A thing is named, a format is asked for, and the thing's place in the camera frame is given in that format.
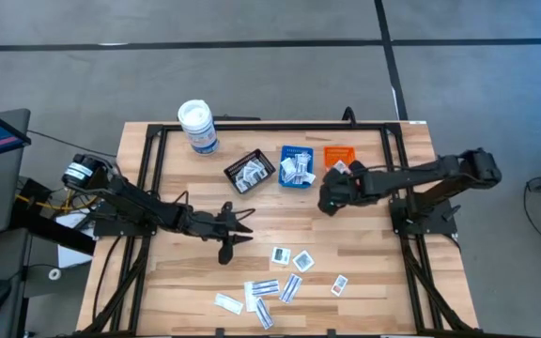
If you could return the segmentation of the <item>black plastic basket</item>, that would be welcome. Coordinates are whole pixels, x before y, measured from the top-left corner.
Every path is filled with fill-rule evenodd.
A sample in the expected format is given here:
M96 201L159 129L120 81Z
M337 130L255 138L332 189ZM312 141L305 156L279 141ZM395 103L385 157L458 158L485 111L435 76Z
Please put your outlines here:
M225 176L229 179L232 186L236 190L237 190L237 187L235 186L235 177L236 176L242 176L242 169L245 166L245 164L248 161L255 161L255 160L260 161L264 165L264 167L265 167L265 169L266 169L266 171L268 172L269 175L264 180L262 180L260 182L256 182L255 180L247 180L249 182L249 184L251 185L251 189L258 186L258 185L260 185L263 181L269 179L276 172L275 167L271 164L269 159L262 153L262 151L260 149L256 149L256 150L250 152L249 154L247 154L245 157L241 158L240 160L236 161L235 163L231 164L229 167L224 169Z

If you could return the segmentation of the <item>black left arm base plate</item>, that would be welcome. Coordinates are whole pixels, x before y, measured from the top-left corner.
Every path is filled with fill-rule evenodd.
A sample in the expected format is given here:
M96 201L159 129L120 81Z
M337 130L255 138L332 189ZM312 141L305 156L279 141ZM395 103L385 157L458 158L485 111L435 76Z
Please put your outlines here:
M155 224L145 220L135 221L120 214L106 202L100 203L94 212L94 236L102 237L148 237L157 234Z

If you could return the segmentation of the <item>orange plastic basket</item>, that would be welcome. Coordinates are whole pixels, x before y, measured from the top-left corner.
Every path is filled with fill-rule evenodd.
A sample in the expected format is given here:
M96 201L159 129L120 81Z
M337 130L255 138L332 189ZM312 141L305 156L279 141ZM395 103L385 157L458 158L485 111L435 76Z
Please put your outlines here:
M325 146L323 152L326 171L330 171L339 161L345 165L350 165L356 160L355 148L353 146Z

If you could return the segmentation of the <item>crumpled blue striped bandage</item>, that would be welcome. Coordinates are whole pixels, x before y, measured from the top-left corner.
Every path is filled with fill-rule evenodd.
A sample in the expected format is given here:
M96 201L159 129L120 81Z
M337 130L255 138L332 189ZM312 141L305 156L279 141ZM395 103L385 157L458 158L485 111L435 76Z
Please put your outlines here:
M284 303L290 303L295 298L298 290L300 289L302 278L296 274L291 274L285 284L283 292L280 295L279 300Z
M262 298L256 299L255 312L264 330L268 330L274 325L271 314L267 308L265 301Z

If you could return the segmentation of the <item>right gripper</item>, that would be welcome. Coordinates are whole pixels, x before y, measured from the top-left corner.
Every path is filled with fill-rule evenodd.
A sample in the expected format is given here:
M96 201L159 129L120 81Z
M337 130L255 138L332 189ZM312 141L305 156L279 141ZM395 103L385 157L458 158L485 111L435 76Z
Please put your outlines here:
M367 168L360 161L353 161L348 171L332 168L322 179L317 206L323 213L334 216L346 206L365 207L378 202L379 196L365 188Z

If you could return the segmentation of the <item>blue plastic basket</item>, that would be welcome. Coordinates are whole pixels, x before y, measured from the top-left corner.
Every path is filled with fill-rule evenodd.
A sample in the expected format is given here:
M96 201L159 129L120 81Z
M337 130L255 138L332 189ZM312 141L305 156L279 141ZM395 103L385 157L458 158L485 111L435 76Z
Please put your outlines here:
M282 173L283 169L281 168L281 161L285 158L295 158L297 154L300 154L302 152L307 152L311 156L311 160L308 163L308 173L314 174L314 150L311 147L305 147L305 146L283 146L281 150L281 157L280 157L280 170L279 170L279 178L278 182L283 187L288 188L298 188L298 189L306 189L310 188L312 184L301 183L301 175L303 173L298 173L294 179L293 183L285 183L282 179Z

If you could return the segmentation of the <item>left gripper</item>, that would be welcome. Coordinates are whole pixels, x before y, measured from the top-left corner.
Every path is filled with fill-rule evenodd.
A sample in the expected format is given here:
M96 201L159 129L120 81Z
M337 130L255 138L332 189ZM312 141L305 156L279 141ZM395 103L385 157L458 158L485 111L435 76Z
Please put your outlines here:
M252 240L252 237L231 235L230 232L252 233L253 230L240 222L233 222L233 204L225 202L217 219L213 214L205 211L195 211L188 204L178 204L181 211L180 231L184 235L199 237L206 241L214 239L222 243L218 252L218 262L227 265L233 258L233 246Z

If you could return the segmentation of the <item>white paper sheet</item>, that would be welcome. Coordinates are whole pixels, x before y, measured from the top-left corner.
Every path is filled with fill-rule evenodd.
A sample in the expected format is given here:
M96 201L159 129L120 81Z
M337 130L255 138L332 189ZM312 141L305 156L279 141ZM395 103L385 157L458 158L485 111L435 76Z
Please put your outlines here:
M64 216L59 216L55 219L59 224L78 230L91 239L93 235L93 222L87 219L84 213L71 213ZM92 261L92 256L86 253L79 253L72 249L57 245L58 266L62 269L71 268L78 265L83 265Z

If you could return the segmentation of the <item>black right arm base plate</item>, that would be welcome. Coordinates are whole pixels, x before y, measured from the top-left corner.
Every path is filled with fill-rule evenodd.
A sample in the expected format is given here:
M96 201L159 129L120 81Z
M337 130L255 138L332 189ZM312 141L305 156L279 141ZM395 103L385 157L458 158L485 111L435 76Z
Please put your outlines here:
M393 230L400 235L453 235L457 232L454 215L459 209L460 205L453 207L449 200L415 210L409 208L406 199L389 202Z

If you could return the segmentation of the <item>white wipes canister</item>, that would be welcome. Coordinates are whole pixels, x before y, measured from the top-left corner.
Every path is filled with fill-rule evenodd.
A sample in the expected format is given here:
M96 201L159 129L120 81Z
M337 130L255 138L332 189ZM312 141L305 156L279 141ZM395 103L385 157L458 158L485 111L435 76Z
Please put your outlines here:
M196 153L208 155L218 149L220 143L213 115L203 100L184 102L178 109L178 121Z

